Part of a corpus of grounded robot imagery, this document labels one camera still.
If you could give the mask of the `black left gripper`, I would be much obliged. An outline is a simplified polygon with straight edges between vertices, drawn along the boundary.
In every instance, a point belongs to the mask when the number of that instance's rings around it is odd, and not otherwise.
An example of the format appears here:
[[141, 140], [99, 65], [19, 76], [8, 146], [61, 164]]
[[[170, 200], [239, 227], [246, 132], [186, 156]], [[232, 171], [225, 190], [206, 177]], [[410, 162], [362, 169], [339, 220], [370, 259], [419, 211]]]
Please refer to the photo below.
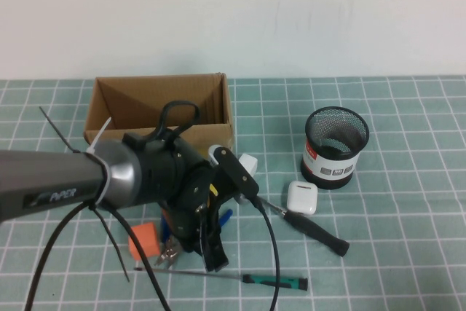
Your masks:
[[216, 216], [218, 209], [237, 194], [231, 176], [220, 166], [196, 165], [181, 179], [175, 194], [165, 201], [165, 214], [173, 219], [173, 235], [188, 253], [201, 253], [207, 272], [219, 272], [229, 260], [221, 242], [221, 227], [211, 224], [207, 216]]

